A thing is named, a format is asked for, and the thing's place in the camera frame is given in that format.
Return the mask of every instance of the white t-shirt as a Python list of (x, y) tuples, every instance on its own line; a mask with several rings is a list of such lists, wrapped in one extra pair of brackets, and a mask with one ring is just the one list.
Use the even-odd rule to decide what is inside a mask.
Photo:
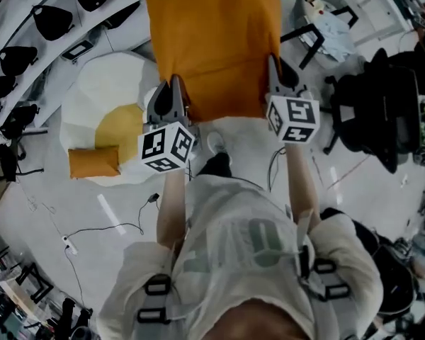
[[(288, 254), (297, 249), (296, 224), (269, 194), (250, 183), (199, 176), (188, 184), (186, 205), (192, 227), (171, 274), (183, 303), (201, 302), (205, 276), (223, 261), (255, 259), (261, 248), (276, 247)], [(233, 244), (237, 237), (241, 238), (240, 246)], [(383, 301), (375, 263), (345, 215), (317, 225), (309, 237), (306, 244), (314, 248), (316, 256), (335, 261), (338, 274), (351, 287), (358, 310), (358, 335), (363, 336)], [(161, 273), (169, 257), (170, 251), (157, 243), (135, 243), (125, 250), (117, 282), (98, 316), (103, 340), (130, 338), (144, 300), (136, 292), (154, 274)], [(308, 298), (296, 298), (289, 305), (289, 315), (314, 339), (315, 319)]]

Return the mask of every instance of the white tile floor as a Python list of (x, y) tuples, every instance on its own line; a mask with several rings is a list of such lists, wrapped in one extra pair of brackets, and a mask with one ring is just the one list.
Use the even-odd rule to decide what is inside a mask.
[[(370, 46), (375, 50), (379, 43)], [(282, 56), (292, 56), (284, 45)], [(309, 82), (322, 83), (324, 73), (313, 62), (305, 74)], [(138, 186), (103, 188), (84, 180), (70, 180), (67, 156), (58, 139), (60, 112), (50, 118), (50, 132), (23, 140), (28, 158), (22, 170), (45, 168), (13, 183), (0, 202), (0, 235), (12, 250), (31, 256), (53, 283), (80, 300), (79, 287), (72, 268), (64, 256), (61, 234), (70, 234), (88, 227), (111, 225), (98, 196), (103, 195), (121, 222), (137, 222), (139, 208), (153, 193), (161, 193), (163, 178), (154, 177)], [(331, 118), (322, 117), (322, 129), (315, 141), (305, 148), (322, 206), (339, 207), (354, 219), (375, 227), (391, 239), (404, 234), (408, 221), (415, 227), (425, 169), (408, 161), (391, 175), (374, 157), (349, 152), (338, 142), (330, 156), (322, 153), (332, 133)], [(235, 176), (266, 187), (269, 160), (278, 144), (263, 120), (225, 118), (201, 127), (203, 137), (219, 130), (233, 156)], [(194, 162), (194, 173), (210, 154), (204, 151)], [(287, 172), (284, 157), (279, 158), (279, 172), (273, 194), (281, 205), (288, 202)], [(95, 312), (109, 294), (122, 261), (123, 249), (134, 241), (155, 238), (157, 209), (147, 205), (141, 216), (142, 236), (133, 227), (124, 227), (125, 234), (110, 229), (105, 232), (83, 232), (72, 241), (79, 250), (72, 257), (82, 285), (84, 301)]]

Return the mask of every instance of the orange cloth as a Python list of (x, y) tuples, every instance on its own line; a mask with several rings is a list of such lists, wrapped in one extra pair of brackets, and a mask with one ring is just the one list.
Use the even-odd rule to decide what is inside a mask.
[(118, 148), (68, 149), (71, 179), (118, 176)]
[(280, 0), (147, 0), (161, 79), (178, 74), (194, 122), (264, 117), (268, 56), (279, 56)]

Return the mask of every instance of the wire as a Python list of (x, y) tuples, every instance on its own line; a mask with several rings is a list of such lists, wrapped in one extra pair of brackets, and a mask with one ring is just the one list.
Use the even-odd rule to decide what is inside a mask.
[(283, 152), (285, 150), (285, 147), (281, 147), (280, 149), (276, 150), (271, 157), (271, 161), (269, 162), (269, 169), (268, 169), (268, 176), (267, 176), (267, 184), (268, 184), (268, 191), (269, 193), (272, 191), (273, 183), (276, 180), (277, 174), (278, 174), (278, 168), (276, 170), (276, 175), (271, 180), (271, 174), (272, 174), (272, 166), (274, 165), (274, 161), (278, 159), (279, 155), (285, 155), (286, 152)]
[(64, 255), (66, 256), (66, 258), (68, 259), (68, 261), (71, 264), (72, 270), (74, 271), (74, 275), (76, 276), (77, 279), (77, 283), (79, 284), (79, 290), (80, 290), (80, 298), (82, 300), (82, 305), (85, 307), (85, 303), (84, 303), (84, 294), (82, 292), (82, 286), (80, 286), (80, 281), (79, 281), (79, 277), (77, 276), (77, 272), (76, 269), (74, 267), (74, 264), (72, 263), (71, 259), (68, 257), (68, 253), (66, 253), (66, 250), (69, 248), (69, 246), (66, 246), (66, 248), (64, 249)]
[(191, 161), (189, 160), (189, 181), (192, 181), (192, 168), (191, 168)]
[(274, 178), (273, 178), (273, 180), (271, 182), (271, 190), (274, 187), (274, 183), (276, 182), (276, 179), (277, 179), (277, 174), (278, 174), (278, 158), (279, 158), (279, 155), (277, 155), (277, 157), (276, 157), (276, 173), (274, 174)]
[(142, 209), (144, 207), (147, 206), (147, 204), (149, 203), (149, 200), (147, 200), (147, 202), (139, 209), (139, 217), (138, 217), (138, 225), (135, 225), (134, 223), (121, 223), (119, 225), (112, 225), (110, 227), (104, 227), (104, 228), (85, 228), (85, 229), (79, 229), (77, 231), (75, 231), (74, 233), (71, 233), (70, 235), (66, 236), (66, 239), (72, 237), (73, 235), (76, 235), (78, 233), (82, 233), (82, 232), (92, 232), (92, 231), (102, 231), (102, 230), (111, 230), (113, 228), (117, 228), (117, 227), (122, 227), (123, 225), (130, 225), (131, 227), (137, 228), (140, 231), (140, 234), (143, 235), (143, 229), (142, 226), (140, 225), (140, 215), (142, 214)]

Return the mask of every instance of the foot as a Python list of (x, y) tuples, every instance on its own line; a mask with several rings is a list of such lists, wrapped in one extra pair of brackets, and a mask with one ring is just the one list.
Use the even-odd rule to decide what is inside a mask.
[(207, 141), (208, 141), (208, 148), (210, 149), (213, 155), (217, 155), (220, 152), (224, 152), (225, 154), (228, 155), (230, 160), (229, 164), (231, 166), (232, 158), (230, 154), (227, 152), (227, 148), (225, 147), (225, 141), (222, 135), (218, 133), (217, 131), (210, 132), (210, 134), (208, 135)]

